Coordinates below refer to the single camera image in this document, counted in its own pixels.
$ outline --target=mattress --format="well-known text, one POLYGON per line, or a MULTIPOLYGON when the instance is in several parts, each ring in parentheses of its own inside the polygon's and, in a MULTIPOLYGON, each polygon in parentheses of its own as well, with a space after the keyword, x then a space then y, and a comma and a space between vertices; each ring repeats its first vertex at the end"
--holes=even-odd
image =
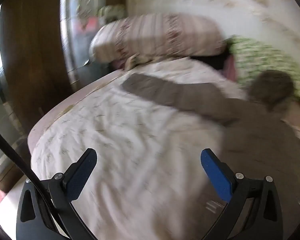
POLYGON ((73 205, 98 239, 200 239, 225 205, 205 193, 211 185, 200 163, 202 149, 219 155, 223 128, 123 91, 120 85, 134 72, 177 83, 213 82, 230 98, 245 97, 237 84, 189 58, 137 67, 48 127, 32 169, 49 179, 93 148, 97 165, 73 205))
POLYGON ((60 104, 56 105, 52 108, 47 114, 42 117, 39 122, 35 124, 35 126, 31 129, 28 135, 28 147, 29 151, 32 154, 39 138, 43 135, 43 133, 50 127, 51 124, 61 115, 65 114, 68 110, 70 110, 76 103, 85 98, 89 93, 104 87, 109 84, 112 80, 121 76, 124 72, 122 70, 116 70, 95 82, 85 86, 79 91, 75 92, 73 95, 69 96, 65 100, 63 100, 60 104))

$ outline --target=pillow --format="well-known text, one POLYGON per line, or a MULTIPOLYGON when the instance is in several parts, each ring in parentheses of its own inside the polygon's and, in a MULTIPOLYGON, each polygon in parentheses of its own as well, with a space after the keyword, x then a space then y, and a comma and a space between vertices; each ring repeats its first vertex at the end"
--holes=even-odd
POLYGON ((147 14, 103 26, 93 38, 90 56, 111 62, 134 54, 150 56, 213 56, 226 43, 217 24, 187 14, 147 14))
POLYGON ((288 73, 295 86, 295 96, 300 99, 300 66, 292 57, 271 45, 262 44, 251 38, 233 36, 229 39, 230 51, 234 55, 237 82, 248 87, 252 80, 267 69, 288 73))

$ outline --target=screw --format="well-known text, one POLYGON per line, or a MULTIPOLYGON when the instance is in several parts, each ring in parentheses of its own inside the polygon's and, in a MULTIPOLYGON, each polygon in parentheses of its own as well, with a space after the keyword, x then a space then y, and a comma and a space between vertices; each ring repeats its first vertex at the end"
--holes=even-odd
POLYGON ((273 181, 273 179, 272 179, 270 176, 266 176, 266 181, 268 181, 268 182, 272 182, 272 181, 273 181))
POLYGON ((62 176, 63 176, 62 173, 57 173, 56 175, 54 175, 54 178, 55 178, 55 179, 61 179, 62 176))
POLYGON ((235 175, 235 177, 236 177, 237 179, 243 179, 243 178, 244 178, 244 175, 243 175, 242 173, 237 173, 237 174, 235 175))

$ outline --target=striped pillow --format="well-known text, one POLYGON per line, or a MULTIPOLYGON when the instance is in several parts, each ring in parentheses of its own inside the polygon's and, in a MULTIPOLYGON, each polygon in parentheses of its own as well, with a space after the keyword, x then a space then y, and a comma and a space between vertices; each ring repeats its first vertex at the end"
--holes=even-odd
POLYGON ((147 14, 103 26, 91 42, 90 56, 104 63, 134 54, 213 56, 225 46, 217 24, 209 18, 147 14))

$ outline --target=black cable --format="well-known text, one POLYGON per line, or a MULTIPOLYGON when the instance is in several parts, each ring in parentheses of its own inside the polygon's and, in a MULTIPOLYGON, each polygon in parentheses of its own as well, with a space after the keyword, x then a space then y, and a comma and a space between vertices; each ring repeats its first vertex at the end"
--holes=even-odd
POLYGON ((49 208, 49 211, 55 221, 59 224, 61 229, 66 233, 66 229, 63 226, 61 219, 58 215, 58 212, 55 206, 52 203, 51 197, 46 191, 43 184, 40 182, 39 178, 36 174, 27 166, 27 164, 23 161, 23 159, 18 155, 18 153, 10 146, 10 144, 1 136, 0 134, 0 150, 10 159, 12 160, 16 166, 31 180, 37 191, 42 196, 45 204, 49 208))

